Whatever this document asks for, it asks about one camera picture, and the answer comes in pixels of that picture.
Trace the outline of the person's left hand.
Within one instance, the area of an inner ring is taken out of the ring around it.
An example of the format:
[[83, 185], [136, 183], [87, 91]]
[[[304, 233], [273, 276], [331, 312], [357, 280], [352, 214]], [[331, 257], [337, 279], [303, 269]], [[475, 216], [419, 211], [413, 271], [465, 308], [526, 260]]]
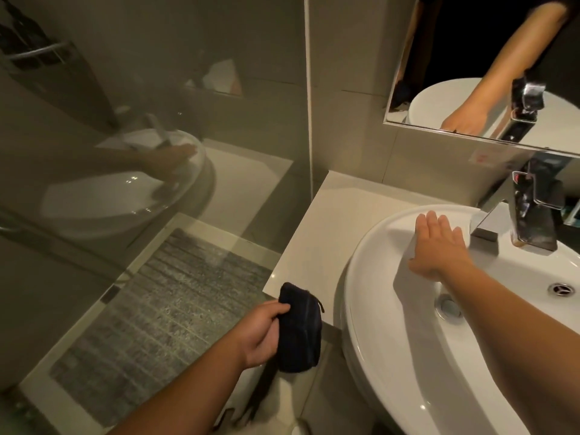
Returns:
[[279, 317], [282, 315], [268, 320], [262, 316], [262, 304], [246, 314], [231, 331], [246, 369], [266, 363], [278, 349]]

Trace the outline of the chrome basin drain stopper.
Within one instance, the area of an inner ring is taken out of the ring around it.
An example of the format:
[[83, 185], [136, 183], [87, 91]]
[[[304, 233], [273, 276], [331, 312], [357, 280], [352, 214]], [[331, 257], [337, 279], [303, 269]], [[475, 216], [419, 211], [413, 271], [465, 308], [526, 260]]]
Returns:
[[434, 307], [436, 313], [444, 321], [458, 324], [463, 320], [463, 314], [460, 307], [455, 303], [453, 297], [449, 293], [440, 294], [434, 302]]

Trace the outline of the person's right hand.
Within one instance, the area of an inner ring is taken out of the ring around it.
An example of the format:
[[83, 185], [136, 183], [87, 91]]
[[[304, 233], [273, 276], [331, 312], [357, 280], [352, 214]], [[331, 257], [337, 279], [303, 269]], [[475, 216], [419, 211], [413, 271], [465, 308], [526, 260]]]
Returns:
[[451, 227], [446, 215], [437, 215], [440, 224], [440, 236], [430, 237], [426, 224], [426, 214], [421, 213], [415, 223], [414, 255], [427, 257], [427, 277], [431, 281], [443, 282], [446, 277], [463, 270], [473, 270], [474, 263], [468, 248], [455, 249], [451, 243]]

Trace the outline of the person's left forearm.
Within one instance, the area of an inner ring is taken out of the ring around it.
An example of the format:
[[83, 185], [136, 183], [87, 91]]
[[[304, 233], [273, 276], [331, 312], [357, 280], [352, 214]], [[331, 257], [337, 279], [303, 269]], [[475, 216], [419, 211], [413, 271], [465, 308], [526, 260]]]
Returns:
[[208, 435], [245, 368], [229, 333], [107, 435]]

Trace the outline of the person's right forearm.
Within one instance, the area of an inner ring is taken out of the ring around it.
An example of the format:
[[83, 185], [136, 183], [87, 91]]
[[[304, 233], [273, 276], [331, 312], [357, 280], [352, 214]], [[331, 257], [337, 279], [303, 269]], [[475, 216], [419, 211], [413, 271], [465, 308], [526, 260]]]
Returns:
[[580, 335], [473, 264], [439, 270], [531, 435], [580, 435]]

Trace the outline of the wall mirror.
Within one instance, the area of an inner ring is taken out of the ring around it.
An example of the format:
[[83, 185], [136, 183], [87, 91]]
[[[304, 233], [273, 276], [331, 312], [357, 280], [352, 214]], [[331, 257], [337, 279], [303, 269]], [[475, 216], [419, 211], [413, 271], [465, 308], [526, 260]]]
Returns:
[[580, 156], [580, 0], [416, 0], [385, 121]]

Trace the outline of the dark pouch with strap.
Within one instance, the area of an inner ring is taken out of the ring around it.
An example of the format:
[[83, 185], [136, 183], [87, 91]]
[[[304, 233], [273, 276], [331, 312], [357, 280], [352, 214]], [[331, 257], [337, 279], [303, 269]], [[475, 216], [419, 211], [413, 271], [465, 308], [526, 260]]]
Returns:
[[261, 403], [267, 397], [277, 373], [303, 373], [318, 365], [324, 307], [314, 294], [285, 282], [279, 292], [280, 303], [290, 305], [279, 316], [279, 342], [275, 356], [268, 360], [235, 425], [243, 427], [254, 420]]

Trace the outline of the white ceramic wash basin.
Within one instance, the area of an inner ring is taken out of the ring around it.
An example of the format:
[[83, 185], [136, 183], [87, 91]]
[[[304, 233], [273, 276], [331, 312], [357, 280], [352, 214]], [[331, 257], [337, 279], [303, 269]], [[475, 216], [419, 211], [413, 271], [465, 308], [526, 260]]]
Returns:
[[460, 226], [478, 209], [427, 205], [401, 211], [369, 230], [344, 281], [344, 351], [362, 394], [406, 435], [530, 435], [486, 366], [466, 322], [436, 313], [447, 293], [410, 272], [419, 213], [435, 211]]

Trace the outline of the chrome towel rail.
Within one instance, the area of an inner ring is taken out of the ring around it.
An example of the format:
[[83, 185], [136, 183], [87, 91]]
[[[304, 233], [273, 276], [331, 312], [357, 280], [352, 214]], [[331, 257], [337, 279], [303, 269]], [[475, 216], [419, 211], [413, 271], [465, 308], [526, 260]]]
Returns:
[[34, 50], [29, 50], [22, 53], [14, 53], [7, 55], [0, 51], [0, 61], [3, 63], [11, 63], [13, 64], [16, 61], [25, 60], [25, 59], [40, 59], [40, 57], [45, 56], [53, 56], [59, 63], [65, 63], [68, 59], [68, 54], [71, 54], [72, 51], [69, 52], [70, 49], [74, 47], [74, 43], [71, 41], [62, 41], [50, 44], [45, 47], [41, 47]]

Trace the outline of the glass shower partition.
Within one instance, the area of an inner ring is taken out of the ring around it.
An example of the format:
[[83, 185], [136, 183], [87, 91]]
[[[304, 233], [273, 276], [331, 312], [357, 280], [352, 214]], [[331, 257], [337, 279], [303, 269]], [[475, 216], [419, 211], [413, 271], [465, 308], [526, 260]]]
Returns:
[[310, 203], [306, 0], [9, 0], [0, 391], [177, 212], [282, 253]]

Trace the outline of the chrome square faucet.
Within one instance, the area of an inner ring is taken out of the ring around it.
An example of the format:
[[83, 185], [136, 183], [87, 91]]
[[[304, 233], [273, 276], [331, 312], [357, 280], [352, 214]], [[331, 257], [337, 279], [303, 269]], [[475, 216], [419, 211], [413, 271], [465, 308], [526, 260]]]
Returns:
[[539, 152], [522, 166], [511, 168], [480, 201], [479, 212], [470, 220], [470, 236], [497, 243], [508, 233], [516, 247], [555, 252], [566, 202], [564, 185], [557, 176], [570, 160]]

